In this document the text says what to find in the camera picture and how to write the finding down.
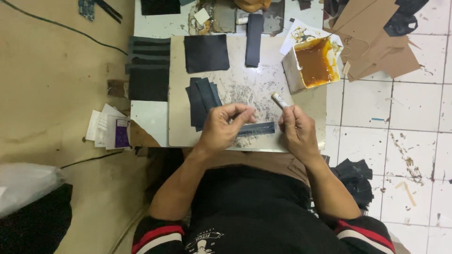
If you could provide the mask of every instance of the person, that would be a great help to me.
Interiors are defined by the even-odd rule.
[[[296,105],[285,107],[278,123],[288,150],[306,167],[318,218],[308,211],[310,190],[300,180],[243,165],[207,170],[243,124],[256,122],[253,114],[238,103],[210,110],[199,141],[138,224],[132,254],[395,253],[385,225],[362,216],[330,171],[314,120]],[[181,220],[190,209],[186,227]]]

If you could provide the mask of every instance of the electrical wire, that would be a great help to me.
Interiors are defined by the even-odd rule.
[[[105,158],[105,157],[108,157],[108,156],[112,156],[112,155],[115,155],[115,154],[120,154],[120,153],[123,153],[123,152],[124,151],[119,151],[119,152],[114,152],[114,153],[103,155],[103,156],[99,156],[99,157],[94,157],[94,158],[90,158],[90,159],[86,159],[86,160],[77,161],[77,162],[68,164],[66,166],[62,166],[62,167],[60,167],[60,169],[67,168],[69,166],[72,166],[72,165],[75,165],[75,164],[79,164],[79,163],[82,163],[82,162],[86,162],[86,161],[90,161],[90,160],[102,159],[102,158]]]
[[[85,35],[86,37],[88,37],[88,38],[90,38],[92,41],[94,41],[95,43],[100,44],[100,45],[105,46],[105,47],[110,47],[110,48],[116,49],[116,50],[120,51],[121,53],[123,53],[124,55],[127,56],[127,53],[126,53],[124,50],[122,50],[122,49],[120,49],[120,48],[118,48],[118,47],[114,47],[114,46],[111,46],[111,45],[108,45],[108,44],[99,42],[98,40],[94,39],[93,37],[89,36],[88,34],[86,34],[86,33],[84,33],[84,32],[81,32],[81,31],[79,31],[79,30],[77,30],[77,29],[74,29],[74,28],[72,28],[72,27],[68,27],[68,26],[66,26],[66,25],[60,24],[60,23],[58,23],[58,22],[56,22],[56,21],[52,21],[52,20],[49,20],[49,19],[41,18],[41,17],[39,17],[39,16],[33,15],[33,14],[31,14],[31,13],[28,13],[28,12],[26,12],[26,11],[24,11],[24,10],[21,10],[21,9],[19,9],[18,7],[12,5],[10,2],[8,2],[8,1],[6,1],[6,0],[0,0],[0,2],[5,3],[7,6],[13,8],[14,10],[16,10],[16,11],[18,11],[18,12],[20,12],[20,13],[23,13],[23,14],[29,16],[29,17],[32,17],[32,18],[35,18],[35,19],[39,19],[39,20],[42,20],[42,21],[45,21],[45,22],[49,22],[49,23],[51,23],[51,24],[54,24],[54,25],[57,25],[57,26],[60,26],[60,27],[69,29],[69,30],[74,31],[74,32],[76,32],[76,33],[79,33],[79,34],[81,34],[81,35]]]

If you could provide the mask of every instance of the white table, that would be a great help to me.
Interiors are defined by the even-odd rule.
[[[285,0],[285,19],[284,30],[282,33],[276,35],[278,37],[285,37],[287,31],[292,25],[289,22],[290,18],[297,18],[304,23],[316,27],[322,28],[322,16],[323,16],[323,4],[319,4],[316,0],[312,2],[311,8],[300,11],[298,1]],[[154,16],[142,16],[141,14],[141,2],[135,1],[135,26],[134,36],[149,37],[149,38],[169,38],[171,36],[185,36],[188,33],[188,14],[191,8],[195,5],[195,2],[181,7],[181,14],[170,15],[154,15]],[[228,33],[228,36],[245,36],[243,33]],[[306,96],[294,96],[293,100],[295,104],[306,105],[310,103],[311,108],[316,108],[315,104],[326,103],[326,100],[320,101]],[[323,110],[316,111],[311,110],[310,114],[321,116],[323,121],[317,120],[318,126],[323,126],[317,130],[317,138],[319,141],[319,149],[325,147],[325,117],[326,112]],[[131,119],[140,125],[146,132],[152,135],[161,147],[169,147],[168,143],[168,122],[162,121],[168,119],[168,103],[167,102],[153,102],[153,101],[132,101],[131,103]],[[286,152],[281,146],[275,144],[274,148],[232,148],[232,150],[241,151],[268,151],[268,152]]]

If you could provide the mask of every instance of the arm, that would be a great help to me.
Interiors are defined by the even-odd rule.
[[[279,120],[289,151],[306,166],[312,198],[320,215],[354,219],[361,215],[352,195],[331,172],[320,155],[315,122],[300,107],[285,107]]]
[[[206,162],[231,146],[244,123],[256,121],[253,113],[252,107],[239,103],[210,110],[199,142],[155,194],[149,208],[153,218],[168,221],[183,219],[206,171]],[[229,124],[231,117],[237,114]]]

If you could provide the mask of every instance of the paper stack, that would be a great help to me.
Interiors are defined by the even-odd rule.
[[[395,1],[350,0],[340,16],[325,13],[323,29],[341,38],[344,73],[350,81],[377,71],[396,78],[420,68],[408,36],[389,37],[383,29],[399,8]]]
[[[94,147],[107,150],[130,149],[129,120],[116,108],[105,104],[102,112],[93,110],[85,139],[94,141]]]

